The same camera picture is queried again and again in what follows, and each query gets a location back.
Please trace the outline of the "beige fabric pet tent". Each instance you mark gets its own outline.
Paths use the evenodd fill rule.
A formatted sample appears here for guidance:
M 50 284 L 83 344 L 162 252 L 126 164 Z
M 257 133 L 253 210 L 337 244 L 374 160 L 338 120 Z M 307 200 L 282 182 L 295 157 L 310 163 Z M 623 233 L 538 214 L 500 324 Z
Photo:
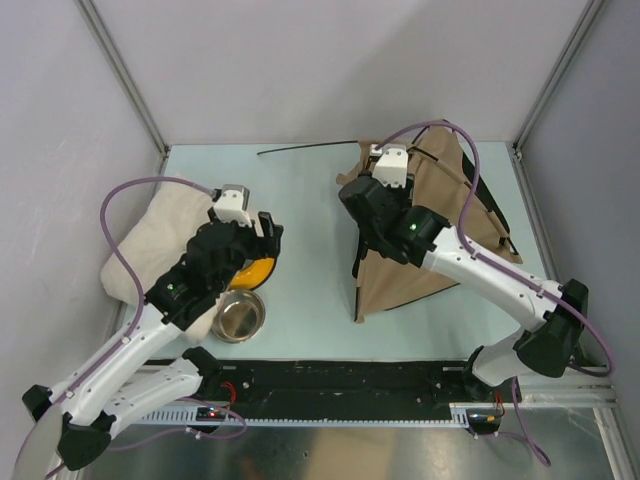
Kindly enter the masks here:
M 413 143 L 378 150 L 369 141 L 360 149 L 356 166 L 336 178 L 359 229 L 356 322 L 454 286 L 423 263 L 463 252 L 458 225 L 470 245 L 521 263 L 504 215 L 453 132 L 436 126 Z

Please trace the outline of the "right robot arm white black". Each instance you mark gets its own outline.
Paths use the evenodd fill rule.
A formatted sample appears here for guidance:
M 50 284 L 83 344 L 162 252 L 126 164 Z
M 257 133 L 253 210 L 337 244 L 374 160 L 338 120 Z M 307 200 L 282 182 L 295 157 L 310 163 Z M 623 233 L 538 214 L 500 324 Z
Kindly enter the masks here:
M 411 195 L 410 187 L 387 187 L 370 174 L 358 175 L 339 191 L 368 249 L 464 285 L 519 323 L 515 333 L 471 354 L 461 371 L 464 393 L 483 401 L 526 373 L 562 377 L 584 330 L 578 317 L 588 303 L 587 287 L 522 271 L 470 241 L 444 216 L 413 204 Z

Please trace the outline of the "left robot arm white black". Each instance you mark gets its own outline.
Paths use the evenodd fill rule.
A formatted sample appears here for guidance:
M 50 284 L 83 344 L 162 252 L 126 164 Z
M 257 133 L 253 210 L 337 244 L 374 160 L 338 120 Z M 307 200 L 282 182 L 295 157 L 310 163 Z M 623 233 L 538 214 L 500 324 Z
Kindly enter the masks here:
M 146 414 L 220 391 L 221 364 L 199 342 L 244 264 L 279 256 L 284 228 L 268 212 L 247 222 L 209 217 L 149 289 L 134 283 L 139 304 L 129 323 L 66 380 L 23 394 L 35 424 L 50 428 L 31 438 L 52 448 L 68 470 L 91 464 Z

